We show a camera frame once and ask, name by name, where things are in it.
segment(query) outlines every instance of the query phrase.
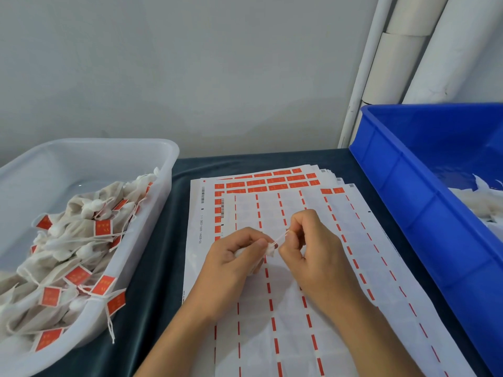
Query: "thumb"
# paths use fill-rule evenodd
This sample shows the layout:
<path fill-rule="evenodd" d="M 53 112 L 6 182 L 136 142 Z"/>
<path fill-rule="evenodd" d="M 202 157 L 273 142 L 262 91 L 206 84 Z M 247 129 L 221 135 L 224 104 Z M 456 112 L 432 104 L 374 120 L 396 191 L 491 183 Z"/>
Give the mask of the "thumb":
<path fill-rule="evenodd" d="M 264 238 L 260 238 L 250 246 L 244 248 L 241 254 L 234 260 L 236 266 L 248 274 L 264 257 L 268 245 L 269 243 Z"/>
<path fill-rule="evenodd" d="M 300 253 L 300 242 L 295 232 L 289 230 L 286 233 L 285 243 L 280 246 L 278 251 L 292 273 L 303 266 L 304 258 Z"/>

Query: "white wall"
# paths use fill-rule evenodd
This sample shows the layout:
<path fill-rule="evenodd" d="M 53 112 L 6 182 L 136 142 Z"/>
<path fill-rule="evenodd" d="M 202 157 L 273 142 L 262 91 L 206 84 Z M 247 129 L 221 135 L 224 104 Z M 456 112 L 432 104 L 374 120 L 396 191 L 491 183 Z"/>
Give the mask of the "white wall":
<path fill-rule="evenodd" d="M 455 102 L 503 102 L 503 18 Z"/>
<path fill-rule="evenodd" d="M 335 148 L 377 0 L 0 0 L 0 165 L 65 137 Z"/>

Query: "blue bin rim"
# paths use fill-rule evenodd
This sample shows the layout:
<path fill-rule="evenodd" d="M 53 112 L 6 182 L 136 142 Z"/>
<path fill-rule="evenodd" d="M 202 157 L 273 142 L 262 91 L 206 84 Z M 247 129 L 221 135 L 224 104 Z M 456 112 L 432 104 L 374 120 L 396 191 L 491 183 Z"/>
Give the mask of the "blue bin rim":
<path fill-rule="evenodd" d="M 454 106 L 456 108 L 463 107 L 471 107 L 473 108 L 474 104 L 479 107 L 501 107 L 503 108 L 503 103 L 447 103 L 447 104 L 438 104 L 435 105 L 435 108 L 440 110 L 452 109 Z M 494 249 L 501 247 L 502 242 L 499 240 L 496 235 L 492 233 L 489 228 L 487 228 L 476 215 L 472 213 L 468 207 L 461 202 L 435 175 L 431 173 L 431 171 L 426 167 L 420 159 L 416 157 L 416 155 L 409 150 L 394 134 L 391 132 L 385 125 L 381 123 L 379 119 L 377 119 L 372 113 L 373 109 L 386 109 L 389 107 L 393 108 L 402 108 L 402 109 L 417 109 L 418 106 L 428 106 L 432 107 L 430 104 L 380 104 L 378 106 L 363 106 L 361 108 L 362 114 L 368 118 L 372 124 L 379 127 L 381 132 L 385 133 L 382 135 L 385 140 L 387 140 L 390 144 L 394 145 L 400 153 L 400 157 L 402 160 L 405 160 L 409 163 L 413 168 L 421 170 L 417 172 L 417 175 L 432 189 L 435 190 L 435 194 L 438 195 L 439 198 L 443 199 L 444 202 L 447 202 L 447 206 L 449 210 L 451 210 L 457 218 L 462 221 L 465 226 L 474 234 L 477 239 L 480 240 L 481 243 L 484 244 L 485 250 L 487 253 L 498 262 L 500 268 L 503 270 L 503 254 L 497 253 Z M 365 152 L 362 158 L 365 158 L 367 154 L 368 146 L 365 149 Z M 425 177 L 424 175 L 431 174 L 433 177 Z"/>

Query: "forearm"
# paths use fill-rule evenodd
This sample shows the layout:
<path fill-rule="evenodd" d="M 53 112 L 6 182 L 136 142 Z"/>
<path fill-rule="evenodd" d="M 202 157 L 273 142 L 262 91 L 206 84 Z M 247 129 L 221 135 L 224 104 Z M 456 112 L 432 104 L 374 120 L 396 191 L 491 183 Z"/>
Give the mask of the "forearm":
<path fill-rule="evenodd" d="M 386 317 L 364 296 L 352 298 L 330 318 L 362 377 L 424 377 Z"/>
<path fill-rule="evenodd" d="M 136 372 L 136 377 L 189 375 L 211 320 L 187 299 Z"/>

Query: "table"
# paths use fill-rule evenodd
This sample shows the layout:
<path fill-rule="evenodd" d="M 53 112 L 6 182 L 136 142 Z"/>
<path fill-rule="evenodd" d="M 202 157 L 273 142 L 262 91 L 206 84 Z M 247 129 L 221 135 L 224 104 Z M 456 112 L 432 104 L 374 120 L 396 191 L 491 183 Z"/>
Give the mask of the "table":
<path fill-rule="evenodd" d="M 108 331 L 73 349 L 38 376 L 131 376 L 182 303 L 190 180 L 266 169 L 318 164 L 345 183 L 355 183 L 442 322 L 479 377 L 492 376 L 428 272 L 412 250 L 372 184 L 348 149 L 179 159 L 173 189 L 126 292 L 126 306 L 114 318 L 115 344 Z"/>

